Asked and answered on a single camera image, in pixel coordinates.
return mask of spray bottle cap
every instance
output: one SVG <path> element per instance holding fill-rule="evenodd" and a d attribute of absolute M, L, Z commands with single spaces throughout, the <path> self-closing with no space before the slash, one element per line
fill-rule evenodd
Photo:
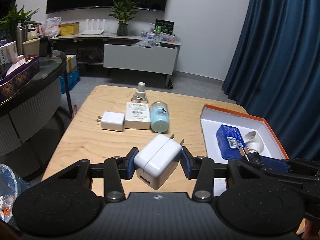
<path fill-rule="evenodd" d="M 143 82 L 138 83 L 138 88 L 136 90 L 136 96 L 144 98 L 146 96 L 146 84 Z"/>

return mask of wood grain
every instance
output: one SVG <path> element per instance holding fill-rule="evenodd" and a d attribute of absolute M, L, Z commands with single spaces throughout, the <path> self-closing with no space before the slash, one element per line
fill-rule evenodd
<path fill-rule="evenodd" d="M 132 147 L 143 147 L 156 136 L 152 130 L 131 130 L 123 132 L 102 130 L 96 121 L 104 111 L 125 112 L 135 89 L 97 86 L 88 96 L 70 123 L 58 144 L 43 179 L 61 171 L 81 159 L 91 163 L 103 163 L 106 158 L 126 156 Z M 170 128 L 168 136 L 175 134 L 174 140 L 185 140 L 184 146 L 193 156 L 206 155 L 200 126 L 200 115 L 204 104 L 246 113 L 239 105 L 172 93 L 147 91 L 149 102 L 164 101 L 169 107 Z M 130 192 L 188 192 L 191 195 L 195 180 L 187 180 L 180 165 L 159 190 L 153 190 L 136 175 L 130 181 L 122 181 L 126 195 Z M 103 180 L 94 179 L 92 190 L 103 196 Z"/>

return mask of cabinet drawer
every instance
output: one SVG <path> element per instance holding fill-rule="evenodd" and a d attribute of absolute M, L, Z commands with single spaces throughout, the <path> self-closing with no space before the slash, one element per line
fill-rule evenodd
<path fill-rule="evenodd" d="M 171 75 L 177 52 L 177 49 L 160 46 L 142 48 L 105 44 L 103 66 Z"/>

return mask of bottle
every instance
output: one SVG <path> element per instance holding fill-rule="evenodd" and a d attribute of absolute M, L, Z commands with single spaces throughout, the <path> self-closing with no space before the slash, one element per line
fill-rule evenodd
<path fill-rule="evenodd" d="M 166 132 L 169 129 L 169 112 L 165 102 L 156 101 L 150 106 L 150 126 L 158 133 Z"/>
<path fill-rule="evenodd" d="M 143 82 L 138 83 L 138 88 L 131 98 L 131 102 L 135 103 L 148 103 L 147 95 L 146 95 L 146 84 Z"/>

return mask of gray tile floor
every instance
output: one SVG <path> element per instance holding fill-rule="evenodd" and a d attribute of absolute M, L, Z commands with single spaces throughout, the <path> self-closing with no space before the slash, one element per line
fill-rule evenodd
<path fill-rule="evenodd" d="M 182 72 L 176 72 L 171 80 L 173 84 L 172 90 L 164 87 L 165 75 L 162 74 L 112 69 L 111 74 L 108 76 L 107 69 L 101 66 L 89 66 L 87 71 L 82 67 L 80 68 L 80 81 L 70 91 L 71 102 L 72 105 L 77 104 L 79 109 L 91 91 L 99 85 L 135 88 L 138 82 L 145 82 L 148 90 L 236 103 L 235 101 L 228 99 L 227 95 L 221 90 L 223 81 Z M 62 95 L 61 106 L 66 109 L 68 108 L 65 94 Z"/>

